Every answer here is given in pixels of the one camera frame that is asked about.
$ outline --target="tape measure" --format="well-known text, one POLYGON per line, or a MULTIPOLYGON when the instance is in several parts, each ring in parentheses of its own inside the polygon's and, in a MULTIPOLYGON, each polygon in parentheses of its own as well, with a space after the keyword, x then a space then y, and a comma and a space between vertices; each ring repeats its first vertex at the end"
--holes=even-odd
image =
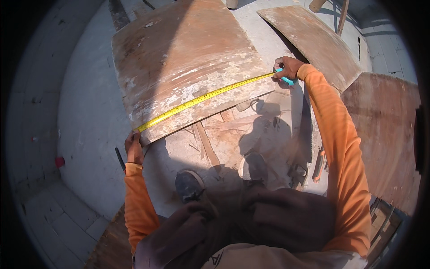
POLYGON ((194 98, 193 100, 185 102, 182 105, 179 105, 179 106, 177 106, 177 107, 175 107, 173 109, 170 109, 167 112, 164 112, 160 116, 157 116, 157 117, 153 118, 152 120, 150 120, 150 121, 142 124, 141 126, 137 127, 135 130, 139 130, 140 132, 143 132, 146 129, 148 129, 149 127, 152 127, 155 124, 157 124, 157 123, 159 123, 159 122, 161 122, 161 121, 163 121, 163 120, 165 120, 165 119, 167 119, 167 118, 169 118, 169 117, 171 117, 171 116, 173 116, 173 115, 175 115, 175 114, 177 114, 177 113, 179 113, 179 112, 181 112, 181 111, 183 111, 183 110, 185 110, 187 108, 192 107, 193 105, 197 105, 198 103, 206 101, 207 99, 215 97, 215 96, 217 96, 219 94, 228 92, 229 90, 232 90, 234 88, 243 86, 245 84, 248 84, 248 83, 251 83, 251 82, 254 82, 254 81, 257 81, 257 80, 260 80, 260 79, 265 78, 265 77, 270 77, 274 73, 276 73, 276 72, 271 72, 271 73, 264 74, 264 75, 261 75, 261 76, 258 76, 258 77, 253 77, 253 78, 250 78, 250 79, 247 79, 247 80, 243 80, 243 81, 240 81, 240 82, 236 82, 236 83, 233 83, 231 85, 228 85, 228 86, 219 88, 217 90, 211 91, 210 93, 207 93, 205 95, 202 95, 202 96, 199 96, 197 98, 194 98))

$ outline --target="orange long sleeve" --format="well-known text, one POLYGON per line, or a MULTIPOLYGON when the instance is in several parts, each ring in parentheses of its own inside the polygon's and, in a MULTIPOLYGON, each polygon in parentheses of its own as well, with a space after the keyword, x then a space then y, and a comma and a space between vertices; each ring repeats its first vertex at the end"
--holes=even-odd
POLYGON ((370 248, 370 194, 361 159, 360 141, 347 108, 312 65, 297 73, 309 92, 329 164, 327 198, 336 205, 335 237, 324 250, 355 251, 366 257, 370 248))
POLYGON ((146 189, 142 166, 126 163, 124 182, 126 183, 124 217, 129 232, 129 243, 134 254, 137 243, 157 229, 160 223, 146 189))

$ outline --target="wooden board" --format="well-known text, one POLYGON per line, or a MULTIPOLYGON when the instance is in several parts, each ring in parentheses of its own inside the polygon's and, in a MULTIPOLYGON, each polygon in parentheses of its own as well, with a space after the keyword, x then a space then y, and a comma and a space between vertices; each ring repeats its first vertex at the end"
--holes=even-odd
POLYGON ((282 6, 257 13, 278 29, 340 93, 360 75, 360 63, 345 42, 305 8, 282 6))
MULTIPOLYGON (((132 21, 112 38, 132 128, 209 91, 267 70, 220 0, 181 0, 132 21)), ((270 77, 206 100, 142 132, 144 144, 273 90, 270 77)))
POLYGON ((119 269, 131 267, 131 246, 124 218, 124 206, 122 206, 100 237, 84 269, 119 269))
POLYGON ((370 193, 412 215, 420 184, 413 136, 418 85, 364 72, 341 98, 361 138, 370 193))

